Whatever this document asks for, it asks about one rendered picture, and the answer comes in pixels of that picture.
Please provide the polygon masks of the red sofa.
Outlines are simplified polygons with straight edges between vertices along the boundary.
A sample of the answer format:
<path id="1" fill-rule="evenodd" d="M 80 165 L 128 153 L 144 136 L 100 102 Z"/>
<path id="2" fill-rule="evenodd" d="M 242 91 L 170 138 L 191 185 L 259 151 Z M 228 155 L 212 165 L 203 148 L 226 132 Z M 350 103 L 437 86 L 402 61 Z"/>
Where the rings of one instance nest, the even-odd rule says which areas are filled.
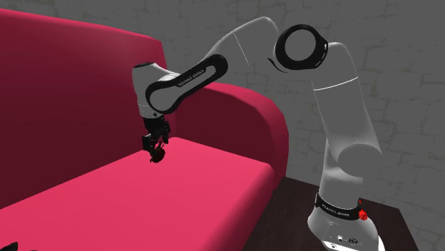
<path id="1" fill-rule="evenodd" d="M 0 248 L 242 251 L 285 175 L 274 102 L 212 83 L 150 161 L 131 72 L 161 42 L 0 9 Z"/>

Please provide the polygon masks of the small dark red object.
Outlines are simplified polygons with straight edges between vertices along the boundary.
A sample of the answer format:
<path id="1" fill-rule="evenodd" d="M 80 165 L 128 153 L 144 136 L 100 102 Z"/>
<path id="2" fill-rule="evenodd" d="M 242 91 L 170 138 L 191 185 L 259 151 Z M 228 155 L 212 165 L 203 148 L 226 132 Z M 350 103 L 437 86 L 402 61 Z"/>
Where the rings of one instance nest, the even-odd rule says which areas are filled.
<path id="1" fill-rule="evenodd" d="M 165 156 L 165 150 L 161 146 L 150 150 L 149 153 L 151 163 L 159 163 Z"/>

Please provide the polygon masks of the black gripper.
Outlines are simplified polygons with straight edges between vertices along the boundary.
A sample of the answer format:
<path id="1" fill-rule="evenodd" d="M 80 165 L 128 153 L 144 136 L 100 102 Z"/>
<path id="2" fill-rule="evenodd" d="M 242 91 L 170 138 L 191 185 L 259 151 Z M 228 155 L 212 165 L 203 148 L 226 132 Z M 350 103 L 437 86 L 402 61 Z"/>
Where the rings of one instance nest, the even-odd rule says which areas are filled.
<path id="1" fill-rule="evenodd" d="M 165 144 L 168 144 L 170 124 L 165 119 L 165 116 L 161 116 L 158 118 L 144 118 L 143 122 L 145 128 L 148 131 L 147 135 L 143 135 L 141 137 L 143 150 L 148 152 L 153 151 L 154 147 L 152 136 L 158 136 L 157 149 L 162 149 Z"/>

